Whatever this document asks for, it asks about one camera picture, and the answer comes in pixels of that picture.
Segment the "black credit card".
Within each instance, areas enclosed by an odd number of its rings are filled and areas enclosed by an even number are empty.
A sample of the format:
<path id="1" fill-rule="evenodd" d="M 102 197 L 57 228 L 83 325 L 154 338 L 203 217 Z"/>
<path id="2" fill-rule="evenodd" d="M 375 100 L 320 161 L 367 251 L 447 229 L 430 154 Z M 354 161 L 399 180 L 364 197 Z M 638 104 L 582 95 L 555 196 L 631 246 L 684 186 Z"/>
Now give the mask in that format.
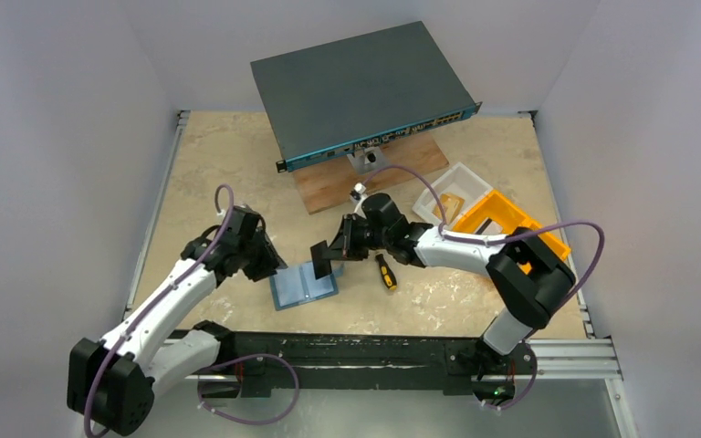
<path id="1" fill-rule="evenodd" d="M 310 248 L 311 263 L 316 279 L 322 279 L 332 274 L 330 249 L 326 240 L 321 241 Z"/>

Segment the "blue card holder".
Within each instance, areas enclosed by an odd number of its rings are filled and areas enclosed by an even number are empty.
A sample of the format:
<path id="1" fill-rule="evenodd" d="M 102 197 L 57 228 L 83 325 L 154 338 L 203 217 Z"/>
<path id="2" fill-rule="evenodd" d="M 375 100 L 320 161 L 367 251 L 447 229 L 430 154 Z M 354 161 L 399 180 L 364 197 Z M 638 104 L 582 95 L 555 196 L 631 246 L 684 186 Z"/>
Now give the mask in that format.
<path id="1" fill-rule="evenodd" d="M 337 272 L 332 271 L 327 276 L 316 278 L 312 262 L 279 269 L 269 278 L 275 310 L 285 310 L 338 295 L 340 290 L 337 277 L 343 272 L 344 265 L 340 264 Z"/>

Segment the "gold credit card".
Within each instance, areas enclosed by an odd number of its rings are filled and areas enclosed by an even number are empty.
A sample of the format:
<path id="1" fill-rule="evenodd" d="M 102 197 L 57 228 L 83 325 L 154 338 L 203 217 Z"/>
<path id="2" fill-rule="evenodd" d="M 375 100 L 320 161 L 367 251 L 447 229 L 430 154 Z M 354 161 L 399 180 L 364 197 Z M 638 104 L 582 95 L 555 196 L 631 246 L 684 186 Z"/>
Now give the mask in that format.
<path id="1" fill-rule="evenodd" d="M 442 209 L 436 207 L 435 213 L 440 214 L 446 223 L 451 223 L 461 213 L 465 199 L 454 193 L 440 195 Z"/>

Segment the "white credit card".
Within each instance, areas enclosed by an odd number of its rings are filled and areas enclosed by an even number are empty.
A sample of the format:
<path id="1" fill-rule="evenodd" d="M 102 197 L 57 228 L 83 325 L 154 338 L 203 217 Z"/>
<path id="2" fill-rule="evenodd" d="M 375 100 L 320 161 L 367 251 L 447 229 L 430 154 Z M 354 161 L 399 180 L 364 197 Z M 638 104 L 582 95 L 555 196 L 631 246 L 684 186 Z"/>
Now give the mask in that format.
<path id="1" fill-rule="evenodd" d="M 491 218 L 487 218 L 475 231 L 476 235 L 502 235 L 503 226 Z"/>

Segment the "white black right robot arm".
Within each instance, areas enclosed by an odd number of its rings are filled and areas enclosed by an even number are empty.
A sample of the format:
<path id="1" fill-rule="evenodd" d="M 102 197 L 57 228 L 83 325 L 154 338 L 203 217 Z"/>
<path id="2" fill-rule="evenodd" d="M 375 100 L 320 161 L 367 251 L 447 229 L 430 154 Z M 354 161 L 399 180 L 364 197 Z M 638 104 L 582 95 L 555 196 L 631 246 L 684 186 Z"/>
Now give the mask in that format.
<path id="1" fill-rule="evenodd" d="M 512 350 L 549 324 L 576 284 L 572 270 L 528 228 L 471 237 L 408 220 L 386 193 L 356 201 L 360 211 L 343 215 L 334 238 L 311 247 L 315 276 L 328 276 L 334 261 L 361 261 L 383 251 L 405 266 L 445 267 L 489 278 L 504 307 L 476 346 L 477 362 L 485 370 L 508 364 Z"/>

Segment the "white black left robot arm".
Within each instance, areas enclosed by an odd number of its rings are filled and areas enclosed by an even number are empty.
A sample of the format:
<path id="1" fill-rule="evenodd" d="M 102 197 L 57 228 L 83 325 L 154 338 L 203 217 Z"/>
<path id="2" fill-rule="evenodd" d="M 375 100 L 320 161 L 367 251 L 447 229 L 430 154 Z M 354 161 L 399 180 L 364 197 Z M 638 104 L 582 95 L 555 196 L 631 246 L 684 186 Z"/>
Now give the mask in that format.
<path id="1" fill-rule="evenodd" d="M 225 212 L 180 253 L 168 276 L 117 327 L 98 340 L 83 338 L 69 353 L 68 408 L 88 427 L 134 433 L 156 397 L 198 369 L 230 370 L 235 348 L 216 329 L 191 330 L 178 345 L 163 343 L 203 299 L 229 277 L 256 282 L 285 263 L 267 236 L 261 214 L 247 206 Z"/>

